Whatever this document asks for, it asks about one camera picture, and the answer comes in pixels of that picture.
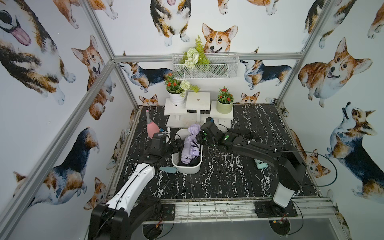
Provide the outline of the white plastic storage box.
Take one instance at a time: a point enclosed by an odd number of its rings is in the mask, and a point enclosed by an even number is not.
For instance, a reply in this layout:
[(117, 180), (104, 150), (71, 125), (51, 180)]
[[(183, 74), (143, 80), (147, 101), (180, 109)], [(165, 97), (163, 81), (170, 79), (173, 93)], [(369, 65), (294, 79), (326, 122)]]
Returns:
[(172, 164), (179, 173), (197, 174), (203, 161), (203, 146), (188, 129), (177, 131), (175, 136), (177, 152), (172, 154)]

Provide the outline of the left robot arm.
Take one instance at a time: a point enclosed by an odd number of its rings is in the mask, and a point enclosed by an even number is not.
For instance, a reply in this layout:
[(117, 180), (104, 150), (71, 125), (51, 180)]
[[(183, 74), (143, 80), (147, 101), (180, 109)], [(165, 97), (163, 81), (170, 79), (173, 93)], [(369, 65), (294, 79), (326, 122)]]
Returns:
[(154, 134), (151, 147), (139, 157), (138, 165), (125, 185), (106, 204), (93, 209), (88, 239), (129, 240), (143, 222), (160, 215), (160, 199), (145, 197), (139, 200), (139, 196), (162, 162), (182, 149), (181, 139), (169, 140), (165, 133)]

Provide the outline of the black umbrella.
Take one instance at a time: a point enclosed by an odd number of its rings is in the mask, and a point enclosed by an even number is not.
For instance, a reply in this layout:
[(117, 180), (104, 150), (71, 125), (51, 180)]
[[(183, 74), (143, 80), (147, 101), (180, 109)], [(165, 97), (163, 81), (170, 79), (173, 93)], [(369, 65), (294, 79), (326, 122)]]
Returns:
[(184, 140), (177, 139), (176, 140), (176, 146), (177, 146), (177, 149), (179, 151), (178, 155), (177, 155), (178, 157), (176, 160), (176, 162), (177, 162), (176, 165), (181, 166), (181, 167), (187, 167), (188, 165), (182, 162), (182, 152), (184, 150)]
[(201, 161), (201, 158), (198, 157), (198, 158), (194, 158), (194, 159), (190, 159), (190, 162), (185, 164), (185, 167), (195, 167), (197, 166)]

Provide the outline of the teal plastic scraper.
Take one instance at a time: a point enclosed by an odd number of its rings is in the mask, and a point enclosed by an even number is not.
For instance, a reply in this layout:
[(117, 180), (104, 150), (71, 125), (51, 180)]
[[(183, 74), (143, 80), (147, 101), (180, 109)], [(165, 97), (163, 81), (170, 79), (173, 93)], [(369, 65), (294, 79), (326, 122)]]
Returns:
[(160, 167), (159, 171), (163, 171), (167, 174), (176, 174), (178, 172), (177, 168), (175, 167)]

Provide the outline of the white marble display stand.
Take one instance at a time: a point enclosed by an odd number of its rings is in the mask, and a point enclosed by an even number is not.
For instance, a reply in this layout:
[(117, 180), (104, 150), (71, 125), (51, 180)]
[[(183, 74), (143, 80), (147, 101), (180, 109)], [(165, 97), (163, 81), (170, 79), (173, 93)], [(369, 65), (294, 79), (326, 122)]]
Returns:
[(231, 127), (234, 119), (234, 110), (228, 113), (219, 112), (219, 102), (211, 100), (208, 92), (188, 92), (185, 97), (176, 97), (171, 94), (166, 99), (164, 115), (168, 116), (167, 127), (169, 128), (188, 128), (193, 124), (202, 125), (208, 117), (214, 122), (227, 128)]

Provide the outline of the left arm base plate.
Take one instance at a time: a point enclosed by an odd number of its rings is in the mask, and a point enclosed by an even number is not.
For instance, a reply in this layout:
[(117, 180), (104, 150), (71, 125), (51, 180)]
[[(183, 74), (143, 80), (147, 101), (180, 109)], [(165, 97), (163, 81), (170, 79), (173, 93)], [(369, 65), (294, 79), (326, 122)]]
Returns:
[(136, 222), (171, 221), (175, 216), (175, 204), (157, 204), (151, 206), (135, 206), (131, 211), (131, 217)]

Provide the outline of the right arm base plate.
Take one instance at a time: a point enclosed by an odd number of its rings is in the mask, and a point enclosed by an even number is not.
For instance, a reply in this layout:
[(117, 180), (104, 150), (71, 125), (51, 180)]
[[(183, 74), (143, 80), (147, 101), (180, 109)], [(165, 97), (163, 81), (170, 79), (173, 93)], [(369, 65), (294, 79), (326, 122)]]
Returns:
[(283, 208), (273, 201), (256, 201), (254, 202), (255, 213), (258, 218), (282, 218), (297, 217), (298, 213), (294, 206), (294, 202), (290, 201), (288, 206)]

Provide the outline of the green pot red flowers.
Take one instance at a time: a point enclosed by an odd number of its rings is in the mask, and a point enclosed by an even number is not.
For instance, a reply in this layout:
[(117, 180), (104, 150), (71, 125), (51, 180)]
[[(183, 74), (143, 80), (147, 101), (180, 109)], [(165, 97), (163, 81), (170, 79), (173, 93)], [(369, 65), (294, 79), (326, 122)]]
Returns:
[(227, 87), (219, 89), (217, 97), (217, 111), (221, 114), (229, 114), (233, 109), (234, 97)]

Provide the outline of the white pot red flowers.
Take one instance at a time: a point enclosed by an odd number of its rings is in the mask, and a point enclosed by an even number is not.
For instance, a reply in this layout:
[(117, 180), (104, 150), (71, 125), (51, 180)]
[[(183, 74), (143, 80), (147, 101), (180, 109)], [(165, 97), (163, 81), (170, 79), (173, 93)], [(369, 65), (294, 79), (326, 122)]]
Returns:
[(188, 80), (178, 80), (173, 73), (166, 75), (166, 90), (170, 95), (170, 101), (177, 107), (186, 103), (187, 92), (198, 93), (201, 88), (191, 84)]

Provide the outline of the green fern white flowers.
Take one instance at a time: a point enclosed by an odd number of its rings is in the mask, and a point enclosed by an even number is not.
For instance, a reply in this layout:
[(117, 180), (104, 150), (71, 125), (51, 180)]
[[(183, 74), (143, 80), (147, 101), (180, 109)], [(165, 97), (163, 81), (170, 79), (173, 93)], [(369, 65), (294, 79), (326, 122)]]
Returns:
[(200, 65), (210, 64), (210, 60), (204, 52), (204, 46), (199, 35), (195, 39), (195, 47), (189, 48), (184, 52), (181, 64), (191, 70), (196, 69), (197, 66)]

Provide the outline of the pink bulb squeeze bottle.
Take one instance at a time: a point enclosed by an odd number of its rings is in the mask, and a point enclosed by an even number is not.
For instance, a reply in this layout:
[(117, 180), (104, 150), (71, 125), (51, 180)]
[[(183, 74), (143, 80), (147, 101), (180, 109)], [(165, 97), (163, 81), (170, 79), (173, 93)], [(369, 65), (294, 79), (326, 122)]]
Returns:
[(152, 121), (149, 110), (146, 110), (146, 117), (147, 117), (147, 133), (149, 138), (152, 139), (155, 134), (160, 132), (160, 128), (156, 123)]

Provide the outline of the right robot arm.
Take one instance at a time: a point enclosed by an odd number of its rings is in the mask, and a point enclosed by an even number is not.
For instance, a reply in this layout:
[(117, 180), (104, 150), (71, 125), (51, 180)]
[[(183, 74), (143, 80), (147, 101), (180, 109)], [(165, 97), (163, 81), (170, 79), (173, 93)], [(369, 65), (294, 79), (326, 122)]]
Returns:
[(267, 163), (278, 173), (278, 186), (272, 200), (255, 202), (258, 218), (281, 218), (298, 216), (298, 207), (292, 201), (300, 190), (307, 171), (301, 158), (301, 151), (295, 148), (267, 145), (258, 142), (260, 137), (249, 129), (219, 129), (213, 118), (208, 117), (197, 136), (200, 145), (215, 148), (221, 152), (242, 155)]

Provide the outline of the purple umbrella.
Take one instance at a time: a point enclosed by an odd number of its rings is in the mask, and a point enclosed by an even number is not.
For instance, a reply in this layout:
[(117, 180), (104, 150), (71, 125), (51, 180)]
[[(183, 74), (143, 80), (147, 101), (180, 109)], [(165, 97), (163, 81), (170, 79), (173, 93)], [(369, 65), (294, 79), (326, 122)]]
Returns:
[(198, 158), (201, 155), (201, 145), (197, 143), (197, 135), (201, 130), (201, 126), (198, 124), (191, 125), (188, 128), (189, 136), (185, 138), (184, 150), (182, 152), (182, 162), (187, 164), (190, 159)]

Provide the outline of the mint green umbrella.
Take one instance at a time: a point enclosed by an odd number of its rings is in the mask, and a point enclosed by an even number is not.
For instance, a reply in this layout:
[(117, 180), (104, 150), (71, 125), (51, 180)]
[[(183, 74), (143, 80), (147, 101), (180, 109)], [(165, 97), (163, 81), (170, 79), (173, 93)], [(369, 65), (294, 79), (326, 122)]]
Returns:
[(255, 163), (258, 170), (264, 170), (268, 168), (268, 164), (263, 161), (255, 160)]

